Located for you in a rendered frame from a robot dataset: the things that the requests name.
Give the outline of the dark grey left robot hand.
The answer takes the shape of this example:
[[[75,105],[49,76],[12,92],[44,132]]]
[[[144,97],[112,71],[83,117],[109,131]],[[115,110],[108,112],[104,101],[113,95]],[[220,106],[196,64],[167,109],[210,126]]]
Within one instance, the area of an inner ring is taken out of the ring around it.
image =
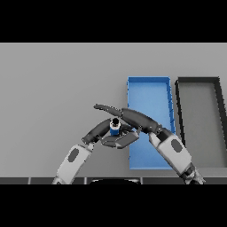
[[[112,136],[110,134],[110,122],[112,120],[113,119],[107,119],[100,122],[82,138],[82,141],[86,145],[100,142],[102,145],[107,147],[122,149],[139,139],[139,134],[134,131],[131,126],[123,123],[121,123],[119,134],[117,136]]]

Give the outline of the blue bin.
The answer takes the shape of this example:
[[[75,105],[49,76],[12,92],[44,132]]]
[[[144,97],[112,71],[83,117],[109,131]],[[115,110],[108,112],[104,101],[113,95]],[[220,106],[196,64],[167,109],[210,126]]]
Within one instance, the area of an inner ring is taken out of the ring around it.
[[[128,108],[145,114],[176,133],[170,78],[168,76],[129,76]],[[149,142],[149,136],[129,146],[129,169],[171,169]]]

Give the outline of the dark grey bin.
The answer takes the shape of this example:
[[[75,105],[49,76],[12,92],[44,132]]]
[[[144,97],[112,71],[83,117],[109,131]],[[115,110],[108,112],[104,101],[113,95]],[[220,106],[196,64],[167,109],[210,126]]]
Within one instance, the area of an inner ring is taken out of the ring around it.
[[[198,168],[227,168],[227,114],[220,78],[178,77],[180,135]]]

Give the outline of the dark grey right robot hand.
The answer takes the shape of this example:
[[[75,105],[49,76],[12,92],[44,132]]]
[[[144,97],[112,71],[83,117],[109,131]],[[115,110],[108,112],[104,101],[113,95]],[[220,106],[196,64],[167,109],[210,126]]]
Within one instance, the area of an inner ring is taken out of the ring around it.
[[[106,111],[113,116],[121,118],[132,128],[141,129],[141,131],[145,134],[154,133],[158,138],[161,139],[166,139],[167,137],[172,135],[172,132],[170,130],[163,128],[162,125],[157,121],[138,111],[129,108],[117,109],[112,106],[100,104],[95,104],[94,108]]]

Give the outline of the blue pipe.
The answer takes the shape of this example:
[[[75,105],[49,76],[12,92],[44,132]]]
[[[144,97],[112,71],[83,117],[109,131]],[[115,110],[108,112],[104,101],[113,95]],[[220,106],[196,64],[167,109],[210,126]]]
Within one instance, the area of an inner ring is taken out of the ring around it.
[[[119,130],[121,127],[121,123],[117,118],[113,118],[113,120],[110,122],[110,134],[112,136],[117,136],[119,134]]]

